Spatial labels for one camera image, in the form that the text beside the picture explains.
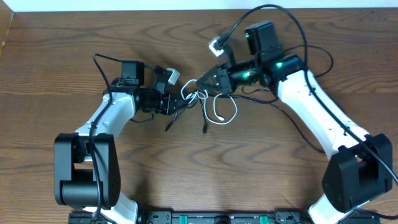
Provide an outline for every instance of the wooden table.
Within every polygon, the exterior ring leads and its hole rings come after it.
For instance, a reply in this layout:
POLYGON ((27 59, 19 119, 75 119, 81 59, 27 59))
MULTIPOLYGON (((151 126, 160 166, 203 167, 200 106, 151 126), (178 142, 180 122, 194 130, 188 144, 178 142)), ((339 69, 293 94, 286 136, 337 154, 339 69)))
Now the wooden table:
MULTIPOLYGON (((334 69, 319 79, 324 90, 360 126, 385 133, 396 152, 398 9, 292 11, 309 43, 335 58, 334 69)), ((53 141, 58 133, 79 128, 101 103, 105 85, 94 53, 176 68, 185 83, 224 60, 215 59, 207 43, 244 12, 17 13, 0 58, 0 222, 67 222, 71 208, 57 205, 53 196, 53 141)), ((274 22, 285 47, 302 43, 287 16, 256 12, 233 35, 238 60, 251 57, 244 27, 262 20, 274 22)), ((110 80, 120 75, 119 64, 100 63, 110 80)), ((326 55, 310 50, 314 73, 329 63, 326 55)), ((228 100, 219 104, 221 114, 232 115, 228 100)), ((277 105, 315 141, 292 110, 277 105)), ((230 125, 210 125, 205 135, 199 106, 166 133, 170 116, 128 123, 116 143, 122 191, 143 207, 174 210, 274 210, 316 202, 326 157, 311 150, 275 108, 242 100, 238 106, 230 125)), ((397 153, 394 160, 398 170, 397 153)), ((397 204, 394 187, 366 208, 393 214, 397 204)))

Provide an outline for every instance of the black motor joint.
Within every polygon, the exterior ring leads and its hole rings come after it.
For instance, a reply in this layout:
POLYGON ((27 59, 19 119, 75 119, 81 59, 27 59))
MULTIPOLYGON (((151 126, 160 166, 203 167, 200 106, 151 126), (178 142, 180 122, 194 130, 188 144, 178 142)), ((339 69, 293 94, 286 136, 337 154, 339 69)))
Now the black motor joint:
POLYGON ((136 112, 161 113, 171 115, 187 106, 187 102, 182 99, 179 93, 170 93, 167 87, 173 72, 160 66, 150 68, 148 65, 139 61, 123 61, 122 75, 119 84, 112 85, 112 92, 124 92, 134 96, 136 112), (143 88, 144 69, 149 68, 155 75, 154 84, 143 88))
POLYGON ((277 95, 279 80, 286 80, 287 75, 303 69, 300 57, 295 54, 284 55, 271 21, 247 26, 245 37, 254 58, 235 62, 228 40, 223 45, 215 45, 218 50, 224 50, 228 60, 213 67, 197 81, 199 90, 213 90, 227 95, 235 92, 240 85, 259 82, 277 95))
MULTIPOLYGON (((392 167, 392 144, 384 134, 365 136, 368 145, 389 167, 392 167)), ((392 188, 388 171, 357 144, 339 147, 326 168, 322 187, 330 203, 339 212, 349 212, 377 198, 392 188)))

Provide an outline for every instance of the white robotic arm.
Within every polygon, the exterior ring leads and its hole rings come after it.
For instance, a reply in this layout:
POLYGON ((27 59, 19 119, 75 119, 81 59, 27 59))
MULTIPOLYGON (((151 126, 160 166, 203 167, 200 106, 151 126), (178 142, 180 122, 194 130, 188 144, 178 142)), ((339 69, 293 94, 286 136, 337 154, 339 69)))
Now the white robotic arm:
MULTIPOLYGON (((136 113, 136 103, 134 96, 127 93, 113 93, 113 103, 104 112, 98 121, 94 136, 105 133, 112 134, 116 141, 122 131, 124 125, 134 117, 136 113)), ((108 104, 109 94, 103 96, 103 102, 92 115, 92 117, 75 132, 79 136, 88 136, 91 128, 91 123, 101 113, 103 108, 108 104)), ((92 161, 91 156, 85 157, 85 161, 92 161)), ((84 211, 95 212, 97 207, 85 207, 84 211)), ((131 220, 137 219, 138 204, 137 202, 128 199, 122 192, 119 194, 118 202, 110 210, 101 209, 102 216, 113 220, 116 223, 129 223, 131 220)))
MULTIPOLYGON (((352 130, 358 137, 365 141, 369 134, 365 129, 354 123, 322 90, 311 71, 308 71, 311 86, 316 88, 316 93, 327 107, 352 130)), ((278 84, 278 97, 282 102, 291 107, 319 140, 328 159, 339 152, 338 148, 346 146, 351 148, 358 144, 350 135, 345 134, 341 126, 322 108, 315 97, 309 93, 304 79, 303 70, 287 76, 287 80, 278 84)), ((309 214, 315 224, 335 224, 347 213, 337 211, 329 202, 326 195, 322 195, 317 203, 309 209, 309 214)))

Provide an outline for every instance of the green led light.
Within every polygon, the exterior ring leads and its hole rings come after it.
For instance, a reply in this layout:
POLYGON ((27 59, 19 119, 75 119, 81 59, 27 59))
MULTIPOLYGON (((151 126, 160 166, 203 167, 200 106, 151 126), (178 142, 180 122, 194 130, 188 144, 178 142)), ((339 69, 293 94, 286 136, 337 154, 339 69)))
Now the green led light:
POLYGON ((188 224, 188 215, 180 215, 179 224, 188 224))
POLYGON ((243 78, 249 78, 250 72, 243 73, 243 78))
POLYGON ((269 224, 267 216, 260 216, 260 224, 269 224))

